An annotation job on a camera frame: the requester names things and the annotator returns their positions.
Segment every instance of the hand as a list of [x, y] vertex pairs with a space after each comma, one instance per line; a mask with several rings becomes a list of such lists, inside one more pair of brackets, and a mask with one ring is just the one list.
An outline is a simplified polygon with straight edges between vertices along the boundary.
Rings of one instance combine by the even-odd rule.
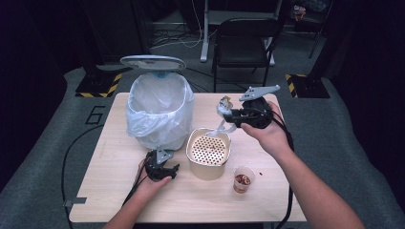
[[[139, 170], [142, 168], [143, 161], [141, 161], [139, 164], [137, 177]], [[138, 200], [145, 203], [149, 202], [158, 193], [158, 191], [172, 179], [171, 177], [165, 177], [162, 180], [153, 181], [149, 178], [144, 168], [141, 172], [142, 174], [140, 176], [140, 180], [142, 180], [142, 182], [140, 183], [133, 197], [136, 197]]]
[[[277, 107], [277, 105], [270, 101], [268, 101], [268, 105], [274, 113], [281, 116], [280, 109]], [[274, 118], [283, 123], [281, 118], [276, 114], [274, 115]], [[272, 121], [270, 125], [264, 129], [253, 128], [246, 123], [242, 123], [241, 128], [248, 135], [256, 138], [262, 148], [273, 157], [278, 156], [286, 150], [289, 150], [286, 133], [274, 121]]]

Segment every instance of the wooden table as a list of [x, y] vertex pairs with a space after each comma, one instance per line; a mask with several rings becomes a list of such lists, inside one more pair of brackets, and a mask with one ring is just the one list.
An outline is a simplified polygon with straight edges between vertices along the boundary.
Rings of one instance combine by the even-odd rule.
[[[216, 114], [220, 99], [228, 95], [234, 108], [242, 108], [241, 94], [195, 94], [193, 130], [217, 128], [222, 118]], [[126, 134], [126, 104], [128, 93], [117, 94], [107, 117], [89, 168], [78, 191], [84, 204], [75, 204], [70, 219], [73, 222], [106, 222], [120, 209], [131, 190], [148, 149]], [[266, 100], [277, 102], [274, 94]], [[150, 202], [139, 222], [261, 222], [280, 221], [288, 205], [288, 182], [275, 160], [256, 139], [242, 129], [230, 135], [231, 153], [224, 174], [215, 180], [196, 178], [190, 171], [185, 154], [186, 141], [165, 167], [180, 164], [175, 179], [170, 181]], [[233, 172], [247, 165], [256, 179], [247, 193], [233, 188]], [[306, 220], [294, 198], [289, 221]]]

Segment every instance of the perforated strainer basket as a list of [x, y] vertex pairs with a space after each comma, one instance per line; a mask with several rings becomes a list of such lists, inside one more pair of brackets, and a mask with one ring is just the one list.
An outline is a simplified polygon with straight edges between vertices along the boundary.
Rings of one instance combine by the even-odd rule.
[[230, 137], [218, 134], [205, 136], [212, 129], [197, 129], [188, 139], [186, 154], [193, 174], [204, 180], [219, 178], [224, 173], [224, 166], [229, 159]]

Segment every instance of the cable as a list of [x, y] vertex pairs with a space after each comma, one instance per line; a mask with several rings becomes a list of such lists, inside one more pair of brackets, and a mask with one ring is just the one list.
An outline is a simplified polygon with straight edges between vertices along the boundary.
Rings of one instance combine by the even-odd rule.
[[[292, 141], [292, 136], [291, 133], [287, 130], [286, 123], [284, 122], [283, 118], [281, 118], [277, 113], [273, 112], [275, 115], [277, 115], [281, 121], [277, 120], [276, 118], [272, 118], [272, 120], [277, 123], [277, 125], [280, 126], [280, 128], [286, 133], [287, 136], [287, 141], [289, 148], [291, 148], [292, 151], [294, 151], [294, 144]], [[289, 215], [291, 214], [291, 208], [292, 208], [292, 198], [293, 198], [293, 192], [291, 189], [291, 186], [288, 188], [288, 206], [287, 206], [287, 212], [284, 218], [280, 221], [280, 223], [277, 225], [276, 229], [280, 229], [284, 224], [286, 224]]]
[[[63, 202], [66, 201], [66, 195], [65, 195], [65, 167], [66, 167], [66, 160], [67, 160], [67, 158], [68, 158], [69, 152], [71, 151], [71, 148], [75, 145], [75, 143], [76, 143], [81, 137], [83, 137], [83, 136], [86, 135], [87, 133], [89, 133], [89, 132], [91, 132], [91, 131], [93, 131], [93, 130], [99, 128], [99, 127], [102, 127], [102, 126], [104, 126], [104, 125], [98, 125], [98, 126], [95, 126], [95, 127], [91, 128], [91, 129], [85, 131], [83, 134], [81, 134], [80, 136], [78, 136], [78, 137], [72, 142], [72, 144], [69, 146], [68, 150], [65, 152], [65, 156], [63, 157], [63, 164], [62, 164], [62, 175], [61, 175], [61, 179], [60, 179], [60, 188], [61, 188], [61, 192], [62, 192]], [[66, 218], [67, 218], [68, 223], [69, 223], [69, 228], [73, 229], [72, 223], [71, 223], [71, 221], [69, 220], [68, 207], [65, 206], [64, 208], [65, 208]]]
[[[200, 73], [200, 74], [206, 75], [206, 76], [211, 77], [211, 78], [214, 77], [214, 76], [212, 76], [211, 74], [203, 73], [203, 72], [200, 72], [200, 71], [198, 71], [198, 70], [194, 70], [194, 69], [190, 69], [190, 68], [186, 68], [186, 69], [187, 69], [187, 70], [190, 70], [190, 71], [193, 71], [193, 72], [195, 72], [195, 73]], [[235, 85], [235, 86], [237, 86], [237, 87], [239, 87], [239, 88], [241, 88], [241, 89], [243, 89], [243, 90], [245, 90], [245, 91], [247, 90], [247, 88], [243, 87], [242, 85], [240, 85], [240, 84], [238, 84], [238, 83], [232, 83], [232, 82], [230, 82], [229, 80], [222, 79], [222, 78], [219, 78], [219, 77], [217, 77], [217, 79], [222, 80], [222, 81], [225, 82], [225, 83], [233, 84], [233, 85]]]
[[150, 154], [148, 153], [146, 155], [146, 159], [143, 160], [142, 166], [139, 169], [137, 179], [135, 180], [134, 186], [132, 186], [131, 191], [129, 192], [128, 196], [125, 198], [124, 202], [122, 203], [122, 206], [131, 198], [131, 196], [137, 191], [139, 185], [147, 178], [147, 176], [146, 176], [141, 181], [139, 181], [140, 177], [142, 176], [143, 170], [145, 169], [146, 161], [149, 158], [150, 158]]

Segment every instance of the person's right hand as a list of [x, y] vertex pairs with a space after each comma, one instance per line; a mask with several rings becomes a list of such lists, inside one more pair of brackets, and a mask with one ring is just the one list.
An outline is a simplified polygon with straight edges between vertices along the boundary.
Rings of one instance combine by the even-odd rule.
[[[271, 110], [280, 115], [280, 109], [274, 103], [268, 101]], [[278, 115], [274, 114], [274, 118], [283, 123]], [[262, 148], [273, 157], [277, 157], [285, 150], [290, 150], [288, 146], [287, 136], [280, 126], [272, 121], [264, 129], [253, 128], [252, 126], [242, 123], [241, 128], [250, 136], [256, 138]]]

